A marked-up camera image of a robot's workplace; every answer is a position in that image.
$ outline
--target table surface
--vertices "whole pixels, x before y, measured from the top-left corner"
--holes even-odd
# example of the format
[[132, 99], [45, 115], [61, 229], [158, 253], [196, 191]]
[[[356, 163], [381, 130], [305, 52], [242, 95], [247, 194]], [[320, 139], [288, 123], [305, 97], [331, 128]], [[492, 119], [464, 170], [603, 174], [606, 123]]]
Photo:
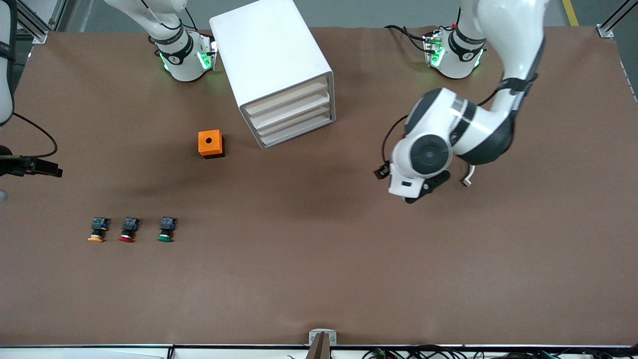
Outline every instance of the table surface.
[[[638, 106], [614, 42], [547, 28], [510, 151], [470, 188], [454, 160], [407, 205], [372, 174], [383, 136], [430, 89], [481, 101], [497, 54], [448, 80], [395, 31], [313, 34], [337, 122], [267, 150], [223, 71], [174, 81], [145, 34], [35, 46], [16, 111], [57, 139], [64, 177], [0, 181], [0, 343], [290, 344], [316, 327], [343, 344], [636, 342]], [[227, 156], [204, 160], [213, 128]], [[50, 147], [19, 119], [1, 139]], [[134, 244], [117, 241], [126, 216]], [[104, 243], [86, 240], [93, 217], [112, 218]]]

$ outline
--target yellow tape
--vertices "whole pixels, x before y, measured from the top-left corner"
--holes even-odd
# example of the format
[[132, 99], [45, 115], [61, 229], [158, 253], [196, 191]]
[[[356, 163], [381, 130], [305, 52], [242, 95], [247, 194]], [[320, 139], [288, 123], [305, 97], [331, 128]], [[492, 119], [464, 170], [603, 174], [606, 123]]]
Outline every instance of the yellow tape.
[[567, 13], [569, 24], [571, 26], [578, 26], [578, 19], [576, 18], [576, 13], [574, 12], [571, 0], [563, 0], [563, 6], [565, 7], [565, 13]]

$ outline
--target brown table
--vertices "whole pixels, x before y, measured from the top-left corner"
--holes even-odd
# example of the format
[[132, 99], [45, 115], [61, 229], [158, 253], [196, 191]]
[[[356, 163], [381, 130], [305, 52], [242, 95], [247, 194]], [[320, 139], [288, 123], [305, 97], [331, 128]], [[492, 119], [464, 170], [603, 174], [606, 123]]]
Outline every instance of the brown table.
[[[64, 177], [0, 180], [0, 342], [284, 344], [315, 327], [345, 344], [637, 341], [638, 106], [614, 42], [548, 28], [511, 150], [471, 188], [455, 160], [407, 205], [372, 175], [385, 132], [433, 88], [481, 101], [498, 56], [454, 81], [396, 32], [313, 33], [338, 120], [268, 150], [223, 72], [174, 81], [143, 33], [35, 46], [16, 111], [56, 137]], [[213, 128], [228, 153], [203, 160]], [[18, 119], [1, 139], [50, 147]], [[113, 219], [105, 243], [86, 240], [96, 216]], [[143, 221], [134, 244], [117, 241], [125, 216]]]

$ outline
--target orange box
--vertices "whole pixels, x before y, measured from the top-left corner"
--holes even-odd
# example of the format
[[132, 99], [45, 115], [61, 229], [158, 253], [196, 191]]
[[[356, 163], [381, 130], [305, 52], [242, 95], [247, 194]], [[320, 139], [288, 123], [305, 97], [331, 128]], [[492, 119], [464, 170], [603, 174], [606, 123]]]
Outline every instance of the orange box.
[[197, 144], [202, 157], [219, 158], [224, 157], [224, 136], [219, 130], [202, 131], [198, 135]]

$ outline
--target white box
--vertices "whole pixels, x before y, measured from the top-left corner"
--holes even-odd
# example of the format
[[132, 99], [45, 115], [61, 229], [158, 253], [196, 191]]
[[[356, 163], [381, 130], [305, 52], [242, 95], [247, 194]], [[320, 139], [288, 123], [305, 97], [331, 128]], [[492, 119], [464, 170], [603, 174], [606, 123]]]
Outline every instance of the white box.
[[211, 18], [237, 106], [261, 148], [335, 120], [334, 76], [292, 0]]

